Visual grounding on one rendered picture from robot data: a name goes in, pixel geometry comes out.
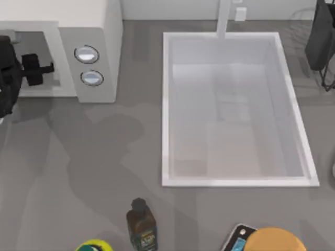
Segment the yellow green round container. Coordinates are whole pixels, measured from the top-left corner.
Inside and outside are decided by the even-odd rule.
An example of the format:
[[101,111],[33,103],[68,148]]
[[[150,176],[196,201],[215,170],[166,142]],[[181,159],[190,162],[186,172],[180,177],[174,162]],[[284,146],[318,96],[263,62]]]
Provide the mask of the yellow green round container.
[[75,251],[114,251],[113,248],[102,239],[90,239],[80,244]]

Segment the round tan bread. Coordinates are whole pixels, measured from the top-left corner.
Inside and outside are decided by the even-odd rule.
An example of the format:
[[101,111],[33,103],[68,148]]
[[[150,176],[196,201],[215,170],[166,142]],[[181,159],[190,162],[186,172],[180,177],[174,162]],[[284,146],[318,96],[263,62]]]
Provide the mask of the round tan bread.
[[248,237],[243,251],[307,251],[307,248],[292,232],[267,226],[257,229]]

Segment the white sink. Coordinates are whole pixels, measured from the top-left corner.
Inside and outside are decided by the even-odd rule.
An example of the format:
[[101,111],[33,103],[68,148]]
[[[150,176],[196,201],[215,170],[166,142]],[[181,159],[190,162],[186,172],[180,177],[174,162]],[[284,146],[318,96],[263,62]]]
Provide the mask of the white sink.
[[277,32],[164,33],[161,182],[320,185]]

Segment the round silver microwave knob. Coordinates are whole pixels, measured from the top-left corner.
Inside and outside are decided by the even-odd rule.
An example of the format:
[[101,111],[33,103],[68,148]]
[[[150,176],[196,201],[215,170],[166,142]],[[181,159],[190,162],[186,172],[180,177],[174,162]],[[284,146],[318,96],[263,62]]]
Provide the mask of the round silver microwave knob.
[[99,71],[86,71],[80,74],[82,83],[88,86],[99,86],[104,82],[104,77]]
[[99,59],[99,52],[90,45],[84,45],[74,50],[75,58],[83,64],[93,64]]

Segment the tall white tap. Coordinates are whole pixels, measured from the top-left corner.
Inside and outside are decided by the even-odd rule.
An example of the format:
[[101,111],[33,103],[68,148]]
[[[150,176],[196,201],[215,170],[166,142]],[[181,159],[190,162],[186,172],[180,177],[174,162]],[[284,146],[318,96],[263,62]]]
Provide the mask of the tall white tap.
[[227,23],[230,14],[230,7],[231,7],[231,0],[219,0],[218,20],[216,29],[216,34],[219,39],[225,38]]

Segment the white wall socket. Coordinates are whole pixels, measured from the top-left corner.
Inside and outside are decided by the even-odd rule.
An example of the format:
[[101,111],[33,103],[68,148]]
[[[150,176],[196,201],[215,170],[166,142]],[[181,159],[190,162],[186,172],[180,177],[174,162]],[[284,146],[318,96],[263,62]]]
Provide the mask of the white wall socket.
[[247,19],[247,8],[246,7],[237,7],[235,12],[235,21],[246,21]]

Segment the brown bottle with black cap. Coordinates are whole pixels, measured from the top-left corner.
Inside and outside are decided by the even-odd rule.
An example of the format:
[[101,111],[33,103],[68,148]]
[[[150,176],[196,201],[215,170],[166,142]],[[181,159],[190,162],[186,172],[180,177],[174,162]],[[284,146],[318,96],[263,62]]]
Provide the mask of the brown bottle with black cap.
[[144,199],[136,198],[132,201],[126,220],[135,251],[158,251],[157,222]]

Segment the pale microwave oven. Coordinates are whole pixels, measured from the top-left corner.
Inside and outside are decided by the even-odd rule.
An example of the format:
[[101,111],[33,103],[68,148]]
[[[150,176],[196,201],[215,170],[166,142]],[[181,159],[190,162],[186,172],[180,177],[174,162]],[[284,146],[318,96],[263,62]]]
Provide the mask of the pale microwave oven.
[[[0,0],[0,34],[15,41],[18,56],[38,55],[41,64],[54,63],[44,84],[30,87],[21,97],[76,97],[81,103],[116,100],[122,47],[120,0]],[[93,64],[83,64],[74,50],[90,45],[99,52]],[[82,83],[80,74],[99,71],[99,86]]]

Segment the black flat device blue screen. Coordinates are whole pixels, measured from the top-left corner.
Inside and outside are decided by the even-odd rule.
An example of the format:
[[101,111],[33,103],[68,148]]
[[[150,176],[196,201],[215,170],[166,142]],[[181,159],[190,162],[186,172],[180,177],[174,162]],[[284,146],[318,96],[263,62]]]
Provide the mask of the black flat device blue screen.
[[244,251],[247,239],[256,230],[257,228],[247,224],[237,224],[223,243],[220,251]]

